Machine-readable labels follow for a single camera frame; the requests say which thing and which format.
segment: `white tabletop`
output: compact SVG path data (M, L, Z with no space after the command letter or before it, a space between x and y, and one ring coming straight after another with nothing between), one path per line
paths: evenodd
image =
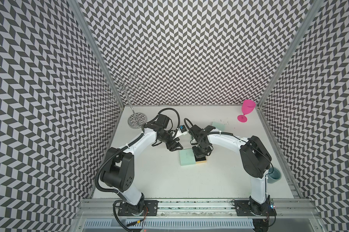
M153 119L167 106L134 107L136 112ZM173 106L183 119L204 128L212 122L225 125L225 132L240 137L257 136L265 145L272 157L272 164L281 171L279 162L269 142L262 123L254 110L246 115L248 121L241 123L237 116L242 114L241 106ZM118 148L138 135L140 129L128 126L128 117L132 114L125 107L112 141L112 147ZM162 114L170 117L177 126L177 116L173 111ZM181 145L191 148L190 135L180 137ZM293 198L292 192L284 177L273 184L267 184L267 191L272 198ZM133 183L145 195L145 198L248 198L250 196L250 176L243 169L240 154L224 147L214 145L214 151L207 157L206 163L181 166L179 151L168 151L164 143L159 146L148 146L138 157L135 157L135 177ZM93 198L118 198L115 193L95 190Z

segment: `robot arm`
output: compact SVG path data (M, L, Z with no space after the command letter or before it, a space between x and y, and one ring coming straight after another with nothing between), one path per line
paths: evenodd
M240 153L243 168L251 176L250 208L254 214L260 215L269 201L266 193L266 175L271 162L271 156L261 140L256 136L251 138L236 137L232 133L221 132L210 125L204 129L192 125L189 128L189 133L197 142L196 146L192 147L197 158L210 155L213 144Z
M111 189L101 189L105 192L116 192L125 202L137 206L133 211L141 212L144 195L134 186L134 157L137 157L149 145L159 140L164 142L167 149L176 151L182 149L178 136L184 134L186 129L179 126L174 131L166 131L170 119L163 114L158 114L153 120L144 125L143 132L133 138L129 143L120 148L111 147L107 151L103 162L103 169L99 174L98 183L105 183Z
M244 170L251 178L251 199L260 205L264 204L266 202L266 174L269 171L270 161L263 157L260 152L265 153L270 160L271 156L262 145L260 139L256 136L244 138L223 134L210 134L207 137L211 144L217 144L240 153Z

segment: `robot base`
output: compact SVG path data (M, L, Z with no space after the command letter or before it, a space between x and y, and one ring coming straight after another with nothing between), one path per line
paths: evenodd
M276 216L275 209L270 207L270 196L263 204L255 202L253 199L250 200L235 200L233 204L235 205L235 210L238 216Z
M253 219L254 231L267 232L269 230L269 222L262 219Z
M140 216L143 217L143 213L146 212L146 208L148 209L147 216L156 216L158 211L158 201L157 200L146 200L144 201L143 211L138 212L139 210L135 210L137 206L123 203L119 206L118 216Z

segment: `black and white zigzag pattern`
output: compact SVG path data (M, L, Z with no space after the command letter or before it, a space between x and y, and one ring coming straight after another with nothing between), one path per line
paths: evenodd
M103 83L65 0L0 1L0 231L68 229L119 111Z
M328 230L349 231L349 1L325 1L264 111Z
M139 75L134 104L258 101L309 0L79 0L112 75Z

